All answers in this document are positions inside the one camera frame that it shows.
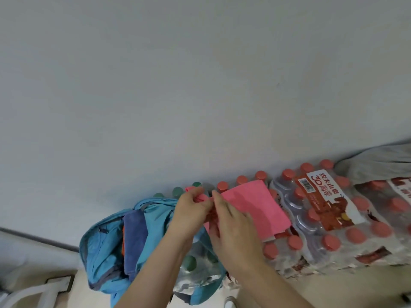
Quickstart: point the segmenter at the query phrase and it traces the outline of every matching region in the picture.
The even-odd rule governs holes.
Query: blue backpack
[[[156,248],[174,213],[177,200],[150,198],[140,201],[133,208],[144,212],[147,224],[147,240],[138,258],[136,273]],[[84,264],[90,289],[111,295],[111,307],[114,307],[131,282],[124,273],[124,258],[121,254],[123,241],[123,217],[131,209],[117,212],[93,225],[80,240],[80,257]],[[202,227],[195,236],[206,249],[214,254],[210,237]],[[221,278],[213,283],[197,287],[192,295],[176,294],[190,305],[198,305],[208,300],[219,288],[225,269],[219,263]]]

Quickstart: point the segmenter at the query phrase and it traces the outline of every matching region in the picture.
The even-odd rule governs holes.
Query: person's left hand
[[[194,235],[204,224],[208,212],[214,206],[213,199],[199,203],[194,202],[194,199],[202,193],[204,193],[202,187],[190,189],[182,194],[177,202],[167,232],[181,242],[192,241]]]

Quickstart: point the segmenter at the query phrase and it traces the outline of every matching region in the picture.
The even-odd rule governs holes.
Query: hand
[[[265,266],[261,243],[249,213],[243,214],[213,191],[217,221],[210,222],[210,238],[219,260],[240,282]]]
[[[167,232],[180,240],[180,242],[193,240],[194,235],[204,224],[208,212],[214,206],[212,199],[199,203],[194,202],[194,198],[202,193],[204,193],[202,187],[190,189],[177,202]]]

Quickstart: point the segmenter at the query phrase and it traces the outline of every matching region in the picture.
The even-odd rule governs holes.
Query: barcode
[[[310,182],[306,178],[299,179],[298,181],[304,187],[307,193],[315,192],[315,188],[310,184]]]

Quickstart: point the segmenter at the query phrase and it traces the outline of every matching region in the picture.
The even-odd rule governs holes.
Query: green bottle cap
[[[210,251],[207,252],[207,258],[208,258],[208,260],[210,261],[210,263],[212,263],[212,264],[218,263],[217,257],[215,257],[215,256],[213,255],[213,253],[211,253]]]
[[[184,269],[188,272],[191,272],[194,269],[196,269],[196,267],[197,267],[197,261],[196,261],[196,258],[193,255],[187,255],[182,260],[182,264],[181,264],[182,269]]]
[[[173,189],[173,198],[178,199],[184,193],[184,190],[181,187],[175,187]]]

